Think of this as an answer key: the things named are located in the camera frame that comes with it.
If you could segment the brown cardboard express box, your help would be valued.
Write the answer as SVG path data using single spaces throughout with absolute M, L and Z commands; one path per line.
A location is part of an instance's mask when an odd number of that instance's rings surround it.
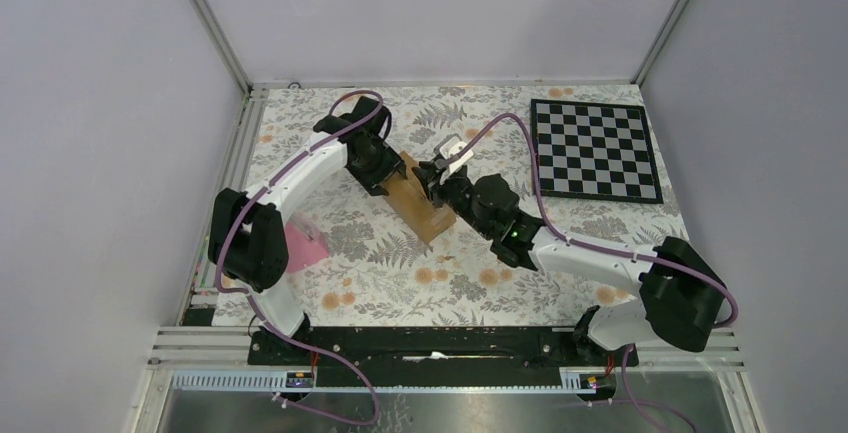
M 415 235 L 429 245 L 456 223 L 456 215 L 449 207 L 433 206 L 412 171 L 418 162 L 405 151 L 400 157 L 406 176 L 394 173 L 382 184 L 387 191 L 384 199 Z

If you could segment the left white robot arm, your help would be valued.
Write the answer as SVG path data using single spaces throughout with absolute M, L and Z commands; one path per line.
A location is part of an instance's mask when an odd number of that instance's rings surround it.
M 255 315 L 275 330 L 272 351 L 288 364 L 309 354 L 299 330 L 307 315 L 285 279 L 290 260 L 285 225 L 300 205 L 334 174 L 347 171 L 370 196 L 385 196 L 386 182 L 406 166 L 388 144 L 392 116 L 383 97 L 356 90 L 351 112 L 328 113 L 280 169 L 244 191 L 222 189 L 213 204 L 208 259 L 221 293 L 246 296 Z

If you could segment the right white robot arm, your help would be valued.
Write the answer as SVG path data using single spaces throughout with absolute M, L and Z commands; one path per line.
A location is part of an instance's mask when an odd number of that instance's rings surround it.
M 423 162 L 413 173 L 431 203 L 449 207 L 506 265 L 578 275 L 632 295 L 616 306 L 591 307 L 580 318 L 573 349 L 583 363 L 597 365 L 612 351 L 652 339 L 687 352 L 706 348 L 727 288 L 687 241 L 667 237 L 656 247 L 628 246 L 556 235 L 520 208 L 499 174 L 471 181 L 465 167 L 449 174 L 441 161 Z

